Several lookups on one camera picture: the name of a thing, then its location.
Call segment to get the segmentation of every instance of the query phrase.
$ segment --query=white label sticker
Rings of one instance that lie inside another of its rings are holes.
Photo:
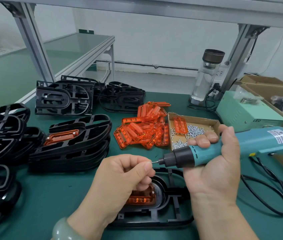
[[[273,130],[268,130],[268,132],[276,138],[278,144],[283,144],[283,131],[282,130],[273,129]]]

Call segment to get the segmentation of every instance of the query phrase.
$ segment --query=person's left hand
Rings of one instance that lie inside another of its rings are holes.
[[[105,158],[86,197],[68,218],[68,223],[87,239],[100,238],[92,234],[99,232],[101,235],[103,229],[115,220],[132,190],[146,190],[154,175],[151,160],[146,157],[123,154]]]

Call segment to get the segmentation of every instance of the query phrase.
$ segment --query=green work surface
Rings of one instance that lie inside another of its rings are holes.
[[[171,93],[147,92],[145,101],[166,101],[171,103],[168,112],[180,115],[217,119],[216,114],[206,111],[193,110],[187,107],[188,95]],[[32,99],[27,106],[34,112],[35,101]],[[112,132],[121,124],[123,117],[133,114],[108,113],[100,106],[94,106],[94,114],[108,114],[112,120]],[[71,120],[72,117],[34,115],[32,114],[28,126],[37,126],[48,131],[51,124]],[[156,161],[169,148],[153,147],[146,150],[142,146],[128,146],[121,150],[111,134],[108,156],[130,153],[142,155]],[[283,180],[283,167],[271,157],[263,157],[263,163]],[[242,173],[262,179],[268,183],[272,181],[265,176],[260,168],[252,165],[247,159],[242,159]],[[50,239],[54,224],[62,217],[69,216],[86,195],[96,170],[87,173],[28,175],[26,167],[19,170],[18,180],[22,183],[22,195],[12,214],[0,225],[0,240],[13,239]],[[283,211],[283,201],[270,189],[260,184],[248,181],[253,189],[271,206]],[[283,218],[272,215],[251,192],[240,182],[237,204],[253,230],[260,239],[283,239]],[[195,223],[181,229],[158,230],[105,230],[102,239],[199,239]]]
[[[45,42],[52,73],[57,74],[108,38],[105,35],[76,33]],[[14,103],[31,92],[37,80],[42,78],[26,48],[0,56],[0,106]]]

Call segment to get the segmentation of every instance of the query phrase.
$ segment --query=glass water bottle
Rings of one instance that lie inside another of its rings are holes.
[[[203,63],[198,70],[194,89],[190,95],[192,104],[201,105],[202,103],[200,102],[205,100],[224,55],[225,53],[219,50],[205,50]]]

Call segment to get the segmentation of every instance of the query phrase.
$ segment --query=bangle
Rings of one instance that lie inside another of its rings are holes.
[[[68,224],[66,217],[61,218],[55,224],[52,230],[52,238],[54,240],[86,240],[72,229],[72,227]]]

